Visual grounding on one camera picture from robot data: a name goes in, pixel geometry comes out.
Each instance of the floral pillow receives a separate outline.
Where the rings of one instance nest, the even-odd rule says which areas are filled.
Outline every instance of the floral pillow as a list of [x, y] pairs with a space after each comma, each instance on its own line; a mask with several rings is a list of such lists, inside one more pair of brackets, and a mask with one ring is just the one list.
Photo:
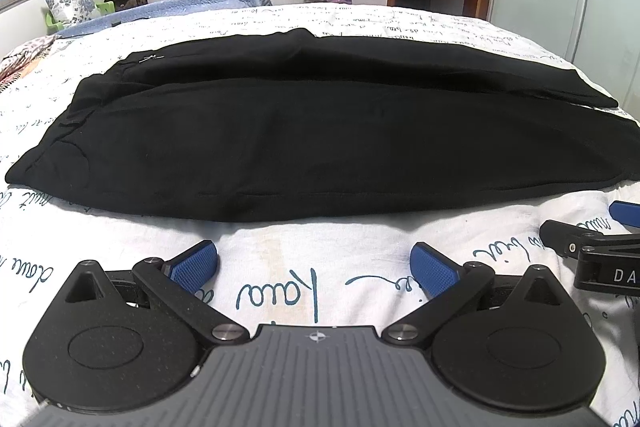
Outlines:
[[56, 22], [62, 22], [65, 27], [97, 19], [100, 10], [94, 0], [45, 0]]

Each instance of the folded blue blanket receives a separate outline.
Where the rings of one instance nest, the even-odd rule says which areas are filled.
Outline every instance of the folded blue blanket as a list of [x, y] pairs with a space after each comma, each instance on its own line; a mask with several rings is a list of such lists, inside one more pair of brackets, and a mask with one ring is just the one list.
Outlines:
[[82, 22], [70, 28], [57, 32], [61, 39], [81, 37], [97, 33], [123, 22], [138, 19], [153, 19], [171, 15], [187, 15], [189, 13], [206, 10], [223, 10], [237, 8], [252, 8], [256, 6], [271, 6], [270, 0], [163, 0], [138, 6], [129, 10], [111, 13], [91, 21]]

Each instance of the green plastic chair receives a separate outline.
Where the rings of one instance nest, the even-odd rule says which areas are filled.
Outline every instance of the green plastic chair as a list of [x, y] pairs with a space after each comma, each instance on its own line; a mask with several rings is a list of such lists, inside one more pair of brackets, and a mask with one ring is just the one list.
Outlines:
[[[98, 10], [100, 10], [101, 15], [108, 15], [109, 13], [114, 13], [116, 11], [113, 1], [96, 3], [95, 5], [98, 7]], [[47, 23], [47, 32], [49, 35], [59, 32], [65, 28], [65, 25], [63, 25], [62, 22], [55, 22], [55, 20], [53, 20], [53, 15], [51, 15], [50, 11], [47, 11], [45, 21]]]

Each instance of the white bed sheet with writing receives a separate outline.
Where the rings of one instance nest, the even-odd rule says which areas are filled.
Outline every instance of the white bed sheet with writing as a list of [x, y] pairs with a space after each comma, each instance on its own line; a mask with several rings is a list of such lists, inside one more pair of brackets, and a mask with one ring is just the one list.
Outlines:
[[[484, 21], [333, 4], [156, 18], [56, 42], [50, 57], [0, 95], [0, 425], [14, 427], [36, 407], [22, 372], [22, 350], [79, 261], [97, 259], [107, 270], [128, 269], [143, 257], [173, 257], [201, 239], [216, 244], [220, 267], [196, 295], [252, 333], [259, 323], [271, 322], [375, 325], [381, 330], [425, 302], [409, 270], [409, 252], [417, 241], [460, 264], [478, 259], [497, 273], [520, 275], [529, 264], [545, 264], [571, 293], [606, 350], [607, 370], [592, 407], [610, 425], [635, 425], [640, 398], [634, 309], [640, 309], [640, 300], [575, 290], [574, 265], [543, 248], [538, 230], [545, 219], [557, 219], [604, 233], [626, 233], [611, 219], [608, 206], [616, 199], [640, 202], [638, 183], [464, 211], [260, 225], [123, 216], [4, 183], [6, 170], [39, 142], [69, 104], [78, 82], [105, 72], [130, 52], [296, 27], [317, 36], [455, 42], [573, 68], [535, 43]], [[492, 150], [469, 160], [497, 164], [500, 156]]]

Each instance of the metal screw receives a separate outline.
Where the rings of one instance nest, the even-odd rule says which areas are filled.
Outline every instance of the metal screw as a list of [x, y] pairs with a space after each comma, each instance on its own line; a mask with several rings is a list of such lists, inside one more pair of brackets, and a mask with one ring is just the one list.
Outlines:
[[242, 337], [244, 328], [237, 324], [220, 324], [211, 330], [211, 334], [219, 341], [234, 341]]
[[411, 324], [394, 324], [386, 333], [396, 341], [412, 341], [418, 336], [418, 328]]

